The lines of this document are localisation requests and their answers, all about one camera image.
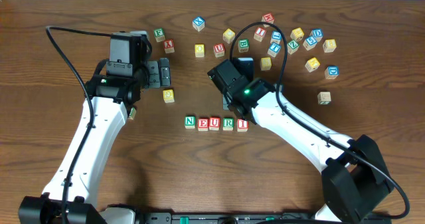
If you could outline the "yellow S block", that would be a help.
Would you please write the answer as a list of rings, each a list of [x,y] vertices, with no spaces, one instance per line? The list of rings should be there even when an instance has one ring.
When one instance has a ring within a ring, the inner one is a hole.
[[[265,70],[270,70],[272,67],[272,60],[270,57],[263,57],[260,60],[260,70],[261,71],[265,71]]]

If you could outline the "green R block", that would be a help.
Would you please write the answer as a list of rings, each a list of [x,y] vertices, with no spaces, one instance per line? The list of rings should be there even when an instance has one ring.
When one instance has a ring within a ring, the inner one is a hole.
[[[233,131],[233,129],[234,129],[234,119],[233,118],[223,118],[222,129],[224,131]]]

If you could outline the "red E block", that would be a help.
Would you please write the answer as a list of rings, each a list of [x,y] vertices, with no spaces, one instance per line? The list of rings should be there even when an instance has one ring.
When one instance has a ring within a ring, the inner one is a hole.
[[[199,118],[197,128],[198,128],[198,131],[208,131],[209,130],[209,119],[208,118]]]

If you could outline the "green N block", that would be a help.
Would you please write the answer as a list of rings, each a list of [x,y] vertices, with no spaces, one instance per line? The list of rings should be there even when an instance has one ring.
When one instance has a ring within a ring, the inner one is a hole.
[[[196,118],[194,116],[185,117],[185,128],[186,129],[195,129],[196,128]]]

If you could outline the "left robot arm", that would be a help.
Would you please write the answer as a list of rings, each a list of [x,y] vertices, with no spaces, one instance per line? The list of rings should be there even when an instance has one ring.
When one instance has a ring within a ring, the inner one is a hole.
[[[146,31],[112,33],[110,56],[101,60],[88,82],[80,123],[68,151],[41,196],[26,196],[18,210],[21,223],[144,223],[134,207],[110,205],[97,211],[98,188],[114,140],[142,90],[171,84],[167,58],[151,60]]]

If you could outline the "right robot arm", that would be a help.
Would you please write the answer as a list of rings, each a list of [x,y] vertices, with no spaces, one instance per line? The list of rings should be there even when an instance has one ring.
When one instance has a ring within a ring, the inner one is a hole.
[[[315,219],[362,223],[393,190],[377,143],[366,135],[356,140],[314,120],[292,105],[275,86],[252,77],[245,62],[225,60],[209,78],[239,118],[281,137],[320,172],[325,198]]]

